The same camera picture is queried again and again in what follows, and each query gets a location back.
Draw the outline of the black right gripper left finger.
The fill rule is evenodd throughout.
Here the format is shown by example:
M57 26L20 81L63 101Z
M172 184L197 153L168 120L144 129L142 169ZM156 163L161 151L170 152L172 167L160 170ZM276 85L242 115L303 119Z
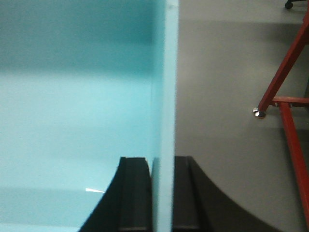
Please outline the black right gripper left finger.
M121 157L101 200L81 232L151 232L152 180L145 158Z

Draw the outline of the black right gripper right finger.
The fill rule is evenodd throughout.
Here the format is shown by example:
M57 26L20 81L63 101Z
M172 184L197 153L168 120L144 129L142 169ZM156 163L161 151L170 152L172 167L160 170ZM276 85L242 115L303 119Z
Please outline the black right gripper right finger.
M191 156L176 156L174 232L275 232L224 194Z

